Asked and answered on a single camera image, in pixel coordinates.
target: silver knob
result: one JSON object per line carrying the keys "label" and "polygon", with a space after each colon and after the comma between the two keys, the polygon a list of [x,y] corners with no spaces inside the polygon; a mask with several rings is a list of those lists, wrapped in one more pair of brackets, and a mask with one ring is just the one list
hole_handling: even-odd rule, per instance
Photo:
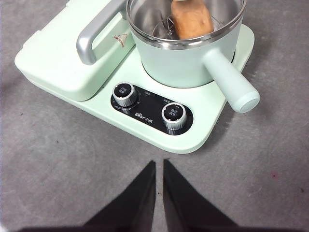
{"label": "silver knob", "polygon": [[172,102],[163,107],[162,118],[168,129],[176,131],[185,126],[187,114],[183,105]]}
{"label": "silver knob", "polygon": [[138,93],[133,85],[128,82],[122,82],[114,87],[112,96],[118,105],[128,107],[136,102]]}

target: small triangle label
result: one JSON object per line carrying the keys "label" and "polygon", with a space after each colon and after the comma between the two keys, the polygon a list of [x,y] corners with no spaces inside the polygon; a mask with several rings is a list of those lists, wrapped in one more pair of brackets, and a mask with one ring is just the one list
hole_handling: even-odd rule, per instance
{"label": "small triangle label", "polygon": [[122,34],[122,35],[114,36],[114,39],[118,40],[122,47],[125,46],[126,38],[127,38],[127,34]]}

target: pot handle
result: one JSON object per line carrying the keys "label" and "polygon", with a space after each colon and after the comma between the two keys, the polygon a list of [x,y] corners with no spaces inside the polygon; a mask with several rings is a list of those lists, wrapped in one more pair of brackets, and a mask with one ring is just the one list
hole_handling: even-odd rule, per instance
{"label": "pot handle", "polygon": [[260,102],[259,92],[219,49],[209,51],[203,63],[233,110],[246,113]]}

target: control panel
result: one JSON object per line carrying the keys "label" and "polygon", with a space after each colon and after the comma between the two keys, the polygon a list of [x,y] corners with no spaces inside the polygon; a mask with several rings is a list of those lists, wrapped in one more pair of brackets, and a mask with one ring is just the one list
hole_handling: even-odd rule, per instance
{"label": "control panel", "polygon": [[170,135],[183,134],[193,124],[187,106],[128,82],[114,87],[111,104],[115,110]]}

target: multi-function cooker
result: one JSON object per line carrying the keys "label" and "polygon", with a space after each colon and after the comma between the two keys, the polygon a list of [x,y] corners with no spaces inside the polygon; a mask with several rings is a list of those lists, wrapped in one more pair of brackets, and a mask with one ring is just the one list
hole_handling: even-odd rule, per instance
{"label": "multi-function cooker", "polygon": [[254,44],[241,24],[246,0],[205,2],[215,32],[179,40],[171,0],[70,0],[15,63],[76,107],[161,149],[190,153],[226,100],[240,113],[259,102],[241,75]]}

